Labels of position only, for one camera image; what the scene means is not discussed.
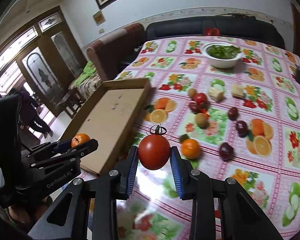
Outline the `small red tomato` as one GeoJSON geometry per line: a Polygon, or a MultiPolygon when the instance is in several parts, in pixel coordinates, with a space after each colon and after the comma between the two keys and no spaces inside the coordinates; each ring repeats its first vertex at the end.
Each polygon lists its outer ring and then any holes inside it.
{"type": "Polygon", "coordinates": [[[204,93],[197,93],[193,97],[193,101],[195,101],[198,105],[205,104],[207,102],[207,96],[204,93]]]}

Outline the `wooden glass door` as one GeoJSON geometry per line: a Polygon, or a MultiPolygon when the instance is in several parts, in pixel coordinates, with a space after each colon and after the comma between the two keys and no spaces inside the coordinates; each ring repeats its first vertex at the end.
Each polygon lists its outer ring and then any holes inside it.
{"type": "Polygon", "coordinates": [[[30,20],[0,45],[0,96],[24,79],[58,116],[67,107],[69,86],[85,59],[60,7],[30,20]]]}

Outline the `large red tomato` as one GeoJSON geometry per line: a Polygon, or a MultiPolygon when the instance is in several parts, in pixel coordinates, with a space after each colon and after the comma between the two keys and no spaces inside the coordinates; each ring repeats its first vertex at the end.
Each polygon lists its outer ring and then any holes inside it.
{"type": "Polygon", "coordinates": [[[138,157],[141,164],[148,170],[161,169],[170,157],[170,143],[164,137],[167,129],[161,124],[150,128],[138,146],[138,157]]]}

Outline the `black leather sofa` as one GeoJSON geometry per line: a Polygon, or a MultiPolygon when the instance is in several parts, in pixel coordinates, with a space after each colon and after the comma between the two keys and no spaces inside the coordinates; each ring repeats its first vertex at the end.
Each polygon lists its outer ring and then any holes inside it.
{"type": "Polygon", "coordinates": [[[218,28],[220,38],[235,43],[240,39],[244,46],[261,49],[262,43],[269,46],[274,55],[285,48],[283,37],[270,23],[254,17],[244,16],[199,16],[151,23],[146,28],[146,39],[136,51],[120,62],[120,69],[177,68],[196,69],[204,64],[202,47],[210,36],[205,36],[206,28],[218,28]]]}

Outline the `orange mandarin with leaf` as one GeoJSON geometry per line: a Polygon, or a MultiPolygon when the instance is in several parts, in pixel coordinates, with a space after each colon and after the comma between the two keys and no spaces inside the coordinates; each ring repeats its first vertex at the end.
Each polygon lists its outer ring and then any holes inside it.
{"type": "Polygon", "coordinates": [[[191,139],[187,134],[180,136],[181,153],[187,159],[197,159],[200,156],[200,145],[194,139],[191,139]]]}

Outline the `dark plum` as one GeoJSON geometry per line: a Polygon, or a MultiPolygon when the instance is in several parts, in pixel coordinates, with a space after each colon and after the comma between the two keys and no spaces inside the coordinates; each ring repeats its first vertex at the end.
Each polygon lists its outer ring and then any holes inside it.
{"type": "Polygon", "coordinates": [[[221,144],[219,148],[219,156],[224,161],[229,161],[234,156],[234,149],[227,142],[221,144]]]}
{"type": "Polygon", "coordinates": [[[236,122],[236,130],[239,137],[245,137],[248,134],[248,126],[247,123],[243,120],[239,120],[236,122]]]}

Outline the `dark plum right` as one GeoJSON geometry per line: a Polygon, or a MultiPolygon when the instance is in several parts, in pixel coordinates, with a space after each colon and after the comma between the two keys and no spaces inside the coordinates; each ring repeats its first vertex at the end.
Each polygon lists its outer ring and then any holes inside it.
{"type": "Polygon", "coordinates": [[[248,126],[247,123],[243,120],[239,120],[236,122],[236,130],[239,137],[245,137],[248,134],[248,126]]]}

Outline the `dark plum lower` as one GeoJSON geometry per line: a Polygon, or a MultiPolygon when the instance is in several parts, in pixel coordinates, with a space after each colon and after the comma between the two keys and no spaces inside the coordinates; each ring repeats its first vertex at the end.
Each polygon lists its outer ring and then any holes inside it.
{"type": "Polygon", "coordinates": [[[219,156],[224,161],[229,161],[234,156],[234,149],[227,142],[221,144],[219,148],[219,156]]]}

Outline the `green patterned cushion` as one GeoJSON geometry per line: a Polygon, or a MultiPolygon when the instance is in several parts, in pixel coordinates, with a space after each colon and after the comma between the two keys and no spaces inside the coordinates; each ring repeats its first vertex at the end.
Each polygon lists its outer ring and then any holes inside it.
{"type": "Polygon", "coordinates": [[[95,65],[88,61],[83,72],[70,84],[69,90],[77,89],[83,98],[88,99],[101,84],[95,65]]]}

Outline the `white bowl of greens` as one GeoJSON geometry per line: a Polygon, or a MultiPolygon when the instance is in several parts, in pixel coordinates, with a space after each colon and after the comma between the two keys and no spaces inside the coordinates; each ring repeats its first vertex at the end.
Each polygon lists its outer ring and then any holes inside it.
{"type": "Polygon", "coordinates": [[[210,42],[202,47],[209,65],[219,69],[233,68],[243,57],[241,48],[225,42],[210,42]]]}

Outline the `yellow cake piece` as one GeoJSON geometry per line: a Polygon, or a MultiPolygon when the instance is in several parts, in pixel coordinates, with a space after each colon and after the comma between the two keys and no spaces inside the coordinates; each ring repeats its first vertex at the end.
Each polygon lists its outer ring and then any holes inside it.
{"type": "Polygon", "coordinates": [[[243,87],[241,85],[238,85],[238,84],[235,84],[235,83],[232,84],[231,94],[235,98],[243,99],[245,97],[243,87]]]}
{"type": "Polygon", "coordinates": [[[215,102],[221,102],[224,98],[224,92],[215,87],[210,87],[208,94],[209,97],[215,102]]]}

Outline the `red objects on sofa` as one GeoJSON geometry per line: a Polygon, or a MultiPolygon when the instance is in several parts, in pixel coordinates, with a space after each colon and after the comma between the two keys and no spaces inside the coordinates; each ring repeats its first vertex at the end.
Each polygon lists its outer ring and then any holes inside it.
{"type": "Polygon", "coordinates": [[[204,32],[205,36],[219,36],[220,31],[218,28],[206,28],[204,32]]]}

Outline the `small orange mandarin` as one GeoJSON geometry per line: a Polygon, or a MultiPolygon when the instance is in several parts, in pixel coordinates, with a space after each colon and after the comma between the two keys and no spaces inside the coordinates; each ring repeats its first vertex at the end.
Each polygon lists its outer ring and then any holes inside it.
{"type": "Polygon", "coordinates": [[[75,135],[71,140],[71,147],[74,148],[81,144],[84,144],[90,140],[90,137],[85,133],[79,133],[75,135]]]}

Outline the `dark red jujube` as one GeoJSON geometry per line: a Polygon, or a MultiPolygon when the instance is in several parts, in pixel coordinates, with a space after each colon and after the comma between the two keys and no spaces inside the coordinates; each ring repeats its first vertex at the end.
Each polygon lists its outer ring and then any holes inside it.
{"type": "Polygon", "coordinates": [[[200,106],[196,103],[196,102],[190,102],[189,103],[189,109],[192,111],[192,113],[197,114],[197,113],[201,113],[202,110],[200,108],[200,106]]]}
{"type": "Polygon", "coordinates": [[[231,107],[229,110],[228,110],[228,118],[231,120],[231,121],[235,121],[237,120],[238,118],[238,109],[236,107],[231,107]]]}

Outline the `small wall calendar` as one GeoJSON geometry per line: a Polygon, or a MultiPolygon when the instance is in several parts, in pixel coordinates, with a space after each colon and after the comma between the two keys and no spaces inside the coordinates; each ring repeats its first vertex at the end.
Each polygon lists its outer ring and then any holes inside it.
{"type": "Polygon", "coordinates": [[[104,15],[102,13],[102,10],[99,10],[98,12],[93,14],[93,19],[97,25],[101,25],[102,23],[104,23],[106,21],[106,19],[104,18],[104,15]]]}

